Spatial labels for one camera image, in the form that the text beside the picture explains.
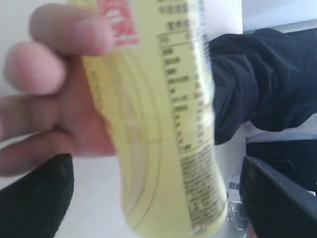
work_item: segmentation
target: red label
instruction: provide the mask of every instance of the red label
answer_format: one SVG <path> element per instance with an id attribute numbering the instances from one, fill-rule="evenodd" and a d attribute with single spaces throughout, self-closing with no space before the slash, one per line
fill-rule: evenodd
<path id="1" fill-rule="evenodd" d="M 132 12 L 131 0 L 98 0 L 98 6 L 102 15 L 109 19 L 116 47 L 139 44 L 140 39 Z"/>

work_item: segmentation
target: yellow bottle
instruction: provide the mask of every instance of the yellow bottle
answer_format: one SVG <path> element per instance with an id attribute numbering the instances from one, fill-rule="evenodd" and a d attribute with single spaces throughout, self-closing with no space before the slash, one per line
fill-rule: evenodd
<path id="1" fill-rule="evenodd" d="M 110 122 L 129 225 L 146 238 L 207 238 L 227 213 L 214 159 L 202 0 L 71 0 L 109 18 L 116 49 L 84 57 Z"/>

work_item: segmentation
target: nutrition facts table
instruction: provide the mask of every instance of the nutrition facts table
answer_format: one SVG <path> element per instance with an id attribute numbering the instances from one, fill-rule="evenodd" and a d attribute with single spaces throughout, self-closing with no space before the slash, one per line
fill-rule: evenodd
<path id="1" fill-rule="evenodd" d="M 206 87 L 208 80 L 203 78 L 204 51 L 200 50 L 198 32 L 195 34 L 190 30 L 161 34 L 158 43 L 178 151 L 184 154 L 203 146 L 212 138 L 209 128 L 212 123 L 211 100 L 209 93 L 204 93 L 210 86 Z"/>

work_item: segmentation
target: finger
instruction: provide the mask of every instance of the finger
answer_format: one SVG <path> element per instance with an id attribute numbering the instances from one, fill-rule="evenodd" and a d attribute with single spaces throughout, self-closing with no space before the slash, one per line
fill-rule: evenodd
<path id="1" fill-rule="evenodd" d="M 65 132 L 52 130 L 33 135 L 0 150 L 0 176 L 25 173 L 57 154 L 74 151 L 74 141 Z"/>
<path id="2" fill-rule="evenodd" d="M 55 96 L 0 98 L 0 142 L 49 130 L 57 124 L 58 118 L 59 107 Z"/>
<path id="3" fill-rule="evenodd" d="M 66 65 L 49 48 L 24 42 L 9 50 L 4 74 L 19 90 L 35 95 L 52 94 L 64 83 Z"/>
<path id="4" fill-rule="evenodd" d="M 105 17 L 61 4 L 38 8 L 30 19 L 30 33 L 34 40 L 63 55 L 104 55 L 113 43 Z"/>

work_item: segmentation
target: black jacket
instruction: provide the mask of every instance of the black jacket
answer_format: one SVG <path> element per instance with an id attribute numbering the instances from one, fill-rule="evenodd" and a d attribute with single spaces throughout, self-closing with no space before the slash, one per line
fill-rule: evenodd
<path id="1" fill-rule="evenodd" d="M 282 131 L 317 113 L 317 30 L 223 35 L 210 49 L 216 144 L 230 140 L 246 121 Z M 247 154 L 317 191 L 317 140 L 251 143 Z"/>

